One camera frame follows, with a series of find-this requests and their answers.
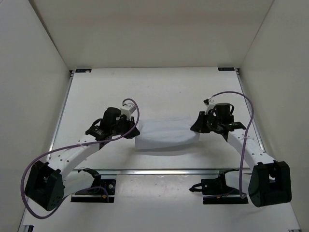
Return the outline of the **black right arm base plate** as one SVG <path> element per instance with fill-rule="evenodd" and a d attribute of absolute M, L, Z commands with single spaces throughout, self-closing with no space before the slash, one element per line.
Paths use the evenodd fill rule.
<path fill-rule="evenodd" d="M 221 170 L 216 178 L 201 179 L 200 183 L 194 184 L 189 189 L 190 192 L 201 192 L 204 205 L 223 204 L 248 204 L 248 198 L 241 198 L 239 190 L 226 184 L 227 174 L 236 174 L 239 169 Z"/>

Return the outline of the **white skirt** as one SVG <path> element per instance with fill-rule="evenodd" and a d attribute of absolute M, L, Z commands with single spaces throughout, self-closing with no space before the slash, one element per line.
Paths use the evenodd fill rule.
<path fill-rule="evenodd" d="M 140 135 L 135 137 L 137 150 L 158 150 L 197 143 L 199 133 L 191 130 L 190 117 L 144 119 L 138 123 Z"/>

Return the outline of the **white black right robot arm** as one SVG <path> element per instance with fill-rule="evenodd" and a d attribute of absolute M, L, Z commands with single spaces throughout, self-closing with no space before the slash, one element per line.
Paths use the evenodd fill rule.
<path fill-rule="evenodd" d="M 202 192 L 206 204 L 252 202 L 256 207 L 263 207 L 289 203 L 292 188 L 288 164 L 275 160 L 245 134 L 246 127 L 234 121 L 232 104 L 209 100 L 204 103 L 206 110 L 199 112 L 191 130 L 223 136 L 244 157 L 251 174 L 243 173 L 240 168 L 220 170 L 216 178 L 202 179 L 190 191 Z"/>

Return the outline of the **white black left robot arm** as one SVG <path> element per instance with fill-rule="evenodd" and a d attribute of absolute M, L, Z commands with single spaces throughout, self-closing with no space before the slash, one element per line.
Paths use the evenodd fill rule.
<path fill-rule="evenodd" d="M 57 149 L 48 161 L 33 161 L 22 193 L 46 211 L 60 206 L 62 200 L 81 190 L 96 192 L 101 188 L 100 174 L 90 168 L 75 168 L 106 144 L 117 139 L 132 139 L 140 134 L 132 116 L 138 108 L 123 103 L 121 108 L 109 107 L 102 118 L 95 120 L 84 136 L 74 145 Z"/>

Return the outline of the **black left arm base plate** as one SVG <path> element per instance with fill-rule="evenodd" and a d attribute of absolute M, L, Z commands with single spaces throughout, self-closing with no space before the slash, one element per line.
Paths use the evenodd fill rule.
<path fill-rule="evenodd" d="M 116 176 L 102 175 L 100 188 L 82 190 L 71 196 L 72 203 L 114 203 Z"/>

